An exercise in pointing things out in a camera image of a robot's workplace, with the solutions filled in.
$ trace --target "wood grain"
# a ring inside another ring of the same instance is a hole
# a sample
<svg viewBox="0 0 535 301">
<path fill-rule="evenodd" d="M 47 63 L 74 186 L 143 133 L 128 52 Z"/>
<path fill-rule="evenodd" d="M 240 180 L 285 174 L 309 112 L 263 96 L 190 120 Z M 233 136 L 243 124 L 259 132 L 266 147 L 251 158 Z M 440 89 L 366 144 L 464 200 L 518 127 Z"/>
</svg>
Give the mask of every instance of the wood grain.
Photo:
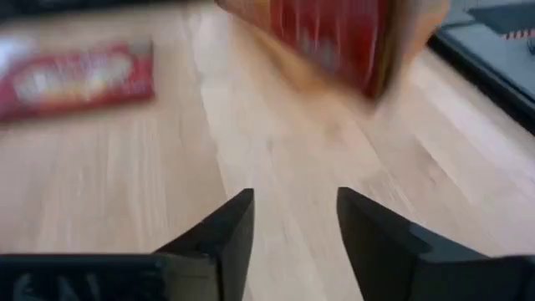
<svg viewBox="0 0 535 301">
<path fill-rule="evenodd" d="M 480 252 L 535 253 L 535 140 L 428 50 L 370 111 L 335 85 L 293 89 L 211 4 L 22 20 L 0 36 L 151 38 L 157 92 L 2 126 L 0 252 L 149 252 L 253 187 L 245 299 L 359 300 L 334 206 L 350 186 Z"/>
</svg>

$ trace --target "wooden table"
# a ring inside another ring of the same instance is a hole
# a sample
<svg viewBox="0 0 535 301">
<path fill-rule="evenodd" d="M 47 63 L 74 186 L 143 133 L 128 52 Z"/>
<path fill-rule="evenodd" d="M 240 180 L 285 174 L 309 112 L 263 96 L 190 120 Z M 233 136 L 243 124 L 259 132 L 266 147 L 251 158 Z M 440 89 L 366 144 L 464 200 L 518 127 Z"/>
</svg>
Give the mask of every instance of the wooden table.
<svg viewBox="0 0 535 301">
<path fill-rule="evenodd" d="M 372 114 L 299 93 L 210 4 L 19 21 L 44 48 L 155 42 L 157 99 L 0 131 L 0 251 L 150 252 L 256 190 L 245 300 L 359 300 L 338 186 L 489 255 L 535 253 L 535 140 L 428 50 Z"/>
</svg>

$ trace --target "red box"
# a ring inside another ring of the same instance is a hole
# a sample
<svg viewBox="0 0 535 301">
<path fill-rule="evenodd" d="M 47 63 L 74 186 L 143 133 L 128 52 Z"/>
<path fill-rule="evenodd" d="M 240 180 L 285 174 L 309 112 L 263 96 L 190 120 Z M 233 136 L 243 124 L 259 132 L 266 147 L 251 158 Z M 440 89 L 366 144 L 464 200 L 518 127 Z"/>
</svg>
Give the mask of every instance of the red box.
<svg viewBox="0 0 535 301">
<path fill-rule="evenodd" d="M 152 69 L 152 43 L 12 59 L 0 75 L 0 120 L 150 100 Z"/>
</svg>

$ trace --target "red snack bar wrapper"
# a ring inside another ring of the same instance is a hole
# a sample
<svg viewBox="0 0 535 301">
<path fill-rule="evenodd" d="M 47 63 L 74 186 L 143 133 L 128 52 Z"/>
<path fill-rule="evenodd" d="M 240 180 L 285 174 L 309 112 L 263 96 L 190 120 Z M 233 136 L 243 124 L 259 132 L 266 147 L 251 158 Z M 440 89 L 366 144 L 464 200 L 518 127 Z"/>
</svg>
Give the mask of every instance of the red snack bar wrapper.
<svg viewBox="0 0 535 301">
<path fill-rule="evenodd" d="M 447 11 L 447 0 L 216 2 L 371 99 L 385 92 L 396 66 L 423 47 Z"/>
<path fill-rule="evenodd" d="M 151 43 L 14 59 L 0 73 L 0 120 L 152 99 L 152 65 Z"/>
</svg>

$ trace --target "wooden surface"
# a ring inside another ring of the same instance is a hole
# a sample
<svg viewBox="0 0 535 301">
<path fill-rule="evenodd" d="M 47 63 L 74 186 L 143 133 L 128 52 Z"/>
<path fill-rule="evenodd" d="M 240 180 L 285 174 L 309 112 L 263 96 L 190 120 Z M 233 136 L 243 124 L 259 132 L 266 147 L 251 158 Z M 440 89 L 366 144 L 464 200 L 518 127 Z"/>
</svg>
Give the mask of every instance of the wooden surface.
<svg viewBox="0 0 535 301">
<path fill-rule="evenodd" d="M 359 300 L 338 186 L 489 255 L 535 253 L 535 140 L 424 51 L 375 111 L 298 93 L 209 4 L 9 23 L 44 48 L 155 42 L 157 100 L 0 129 L 0 252 L 149 252 L 244 187 L 245 300 Z"/>
</svg>

